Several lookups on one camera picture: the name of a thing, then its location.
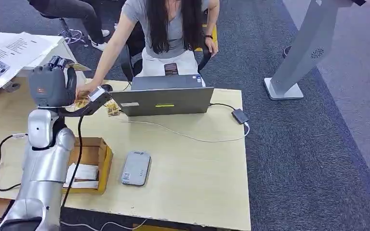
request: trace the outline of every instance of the gray t-shirt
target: gray t-shirt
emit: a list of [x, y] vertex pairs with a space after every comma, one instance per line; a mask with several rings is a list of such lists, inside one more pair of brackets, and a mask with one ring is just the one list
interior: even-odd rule
[[[140, 21], [145, 34], [145, 48], [149, 55], [159, 59], [169, 59], [184, 53], [184, 39], [182, 34], [182, 14], [179, 11], [175, 18], [168, 22], [168, 42], [170, 50], [156, 54], [151, 47], [151, 37], [149, 32], [149, 23], [146, 16], [147, 0], [127, 0], [122, 7], [124, 13], [132, 22]], [[208, 8], [209, 0], [202, 0], [202, 11]]]

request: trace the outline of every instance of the long black hair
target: long black hair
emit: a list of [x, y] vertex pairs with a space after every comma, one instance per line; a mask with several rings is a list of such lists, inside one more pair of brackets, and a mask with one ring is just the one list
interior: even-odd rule
[[[168, 52], [168, 11], [166, 0], [147, 0], [146, 11], [149, 21], [151, 45], [155, 53]], [[184, 48], [194, 50], [202, 41], [202, 1], [181, 0], [182, 31]]]

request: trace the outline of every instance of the power adapter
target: power adapter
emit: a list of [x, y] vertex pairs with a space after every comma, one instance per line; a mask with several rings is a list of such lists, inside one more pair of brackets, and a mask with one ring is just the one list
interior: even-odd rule
[[249, 121], [249, 118], [241, 109], [236, 109], [232, 112], [232, 115], [239, 124], [244, 124]]

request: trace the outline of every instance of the woman's arm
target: woman's arm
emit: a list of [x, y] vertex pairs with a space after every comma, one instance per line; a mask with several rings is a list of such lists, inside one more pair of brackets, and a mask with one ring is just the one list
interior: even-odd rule
[[121, 14], [116, 31], [107, 43], [106, 48], [101, 55], [97, 70], [94, 74], [93, 80], [77, 89], [76, 94], [84, 94], [93, 91], [97, 86], [101, 85], [106, 74], [109, 72], [117, 57], [119, 56], [123, 46], [127, 42], [135, 23], [132, 22], [124, 13]]
[[[209, 0], [208, 5], [208, 27], [206, 28], [206, 35], [212, 35], [213, 28], [215, 28], [216, 22], [218, 21], [219, 17], [219, 8], [220, 3], [219, 0]], [[205, 38], [205, 44], [209, 49], [209, 52], [212, 54], [212, 57], [214, 57], [219, 49], [217, 44], [213, 41], [213, 39], [206, 37]]]
[[219, 0], [209, 0], [208, 5], [208, 27], [206, 28], [206, 34], [212, 35], [213, 28], [216, 25], [219, 17], [220, 3]]

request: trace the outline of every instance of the person's leg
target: person's leg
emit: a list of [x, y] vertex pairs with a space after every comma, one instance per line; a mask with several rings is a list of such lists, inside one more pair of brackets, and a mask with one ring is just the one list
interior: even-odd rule
[[42, 13], [62, 18], [79, 18], [83, 21], [92, 41], [98, 44], [104, 43], [101, 21], [94, 8], [86, 2], [80, 0], [50, 0], [49, 6]]
[[90, 4], [93, 7], [93, 9], [94, 9], [94, 11], [97, 15], [97, 18], [98, 18], [100, 24], [102, 25], [103, 23], [101, 22], [101, 2], [100, 2], [100, 0], [80, 0], [80, 1], [86, 2], [86, 3]]
[[[179, 75], [199, 75], [198, 63], [195, 59], [195, 54], [192, 51], [185, 51], [178, 57], [175, 57], [174, 63], [178, 67]], [[205, 81], [201, 77], [202, 86], [206, 87]]]
[[143, 69], [136, 77], [165, 75], [164, 62], [149, 55], [145, 48], [143, 49], [141, 56], [143, 58]]

